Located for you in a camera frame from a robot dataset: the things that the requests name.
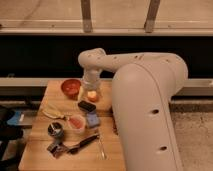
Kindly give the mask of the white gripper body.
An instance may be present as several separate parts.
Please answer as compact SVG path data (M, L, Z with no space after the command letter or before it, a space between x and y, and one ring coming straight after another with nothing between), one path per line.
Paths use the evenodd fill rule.
M85 69L82 77L83 87L87 91L97 90L100 87L100 70Z

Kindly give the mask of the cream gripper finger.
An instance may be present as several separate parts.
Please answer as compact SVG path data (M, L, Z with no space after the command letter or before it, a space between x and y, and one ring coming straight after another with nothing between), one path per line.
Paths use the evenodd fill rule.
M78 93L78 97L77 97L77 100L80 101L83 97L83 94L84 94L84 89L82 86L80 86L80 89L79 89L79 93Z
M96 92L97 92L98 100L101 100L102 99L102 90L101 90L101 88L98 88L96 90Z

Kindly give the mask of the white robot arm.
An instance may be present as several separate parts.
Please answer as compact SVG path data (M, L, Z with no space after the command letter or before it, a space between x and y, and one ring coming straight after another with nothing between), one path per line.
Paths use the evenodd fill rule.
M174 53L108 55L101 48L79 54L83 87L97 90L100 73L112 80L112 109L126 171L183 171L169 101L188 79L185 61Z

